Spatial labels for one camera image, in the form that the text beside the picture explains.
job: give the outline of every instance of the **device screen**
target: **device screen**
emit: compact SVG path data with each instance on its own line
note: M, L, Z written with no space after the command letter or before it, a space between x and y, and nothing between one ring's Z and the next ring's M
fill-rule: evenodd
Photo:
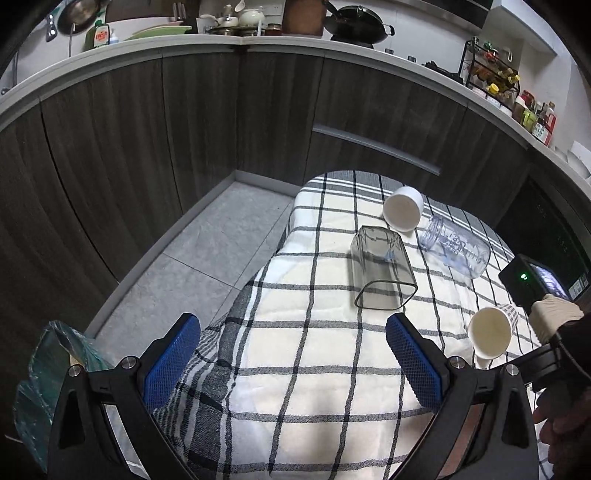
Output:
M549 272L545 268L540 267L539 265L530 264L530 266L538 274L540 280L544 283L544 285L546 285L549 293L570 301L569 295L564 291L564 288L562 287L558 279L554 275L552 275L551 272Z

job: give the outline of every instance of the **screw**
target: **screw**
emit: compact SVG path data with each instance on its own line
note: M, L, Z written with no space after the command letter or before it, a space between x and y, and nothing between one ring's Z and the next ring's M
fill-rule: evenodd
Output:
M125 369L130 369L135 367L135 364L138 362L138 359L134 356L126 356L122 361L121 361L121 366Z
M466 366L466 361L461 356L451 356L449 358L449 363L453 368L461 369Z
M519 369L513 364L508 364L505 367L505 369L507 370L507 373L512 377L516 376L519 373Z
M68 369L68 375L70 375L71 377L77 377L78 375L80 375L80 372L82 372L82 367L78 364L72 365Z

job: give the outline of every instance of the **spice rack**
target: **spice rack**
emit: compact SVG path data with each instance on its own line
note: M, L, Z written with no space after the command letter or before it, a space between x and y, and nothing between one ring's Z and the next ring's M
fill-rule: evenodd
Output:
M489 58L492 58L492 60L487 61L487 54ZM504 94L499 94L493 97L498 100L501 105L504 105L509 110L511 110L513 108L513 101L517 96L519 96L521 89L519 87L519 80L517 80L515 83L510 83L507 78L499 75L499 72L505 72L508 69L512 70L513 75L518 74L517 70L507 65L498 57L495 50L489 50L487 48L481 47L474 40L468 40L464 45L462 61L460 62L460 67L457 73L460 77L462 77L462 79L466 79L466 87L476 87L485 94L491 95L482 85L479 85L474 81L476 75L473 72L475 70L479 70L481 74L484 73L486 76L486 81L489 83L495 83L499 89L502 89L502 93Z

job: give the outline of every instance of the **white paper cup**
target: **white paper cup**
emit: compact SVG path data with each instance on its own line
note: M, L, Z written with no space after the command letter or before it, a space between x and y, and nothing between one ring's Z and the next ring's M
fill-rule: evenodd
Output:
M382 207L384 220L394 230L409 232L417 227L423 214L423 196L412 187L400 187Z
M483 360L493 360L509 348L511 335L517 325L517 310L513 305L497 305L478 310L468 324L468 338L474 353Z

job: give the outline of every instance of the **hand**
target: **hand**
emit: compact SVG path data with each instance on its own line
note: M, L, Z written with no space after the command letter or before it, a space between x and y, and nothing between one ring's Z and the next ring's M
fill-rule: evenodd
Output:
M573 403L566 415L551 417L544 392L534 410L534 423L546 420L540 440L550 446L548 461L554 465L554 479L589 478L591 472L591 388Z

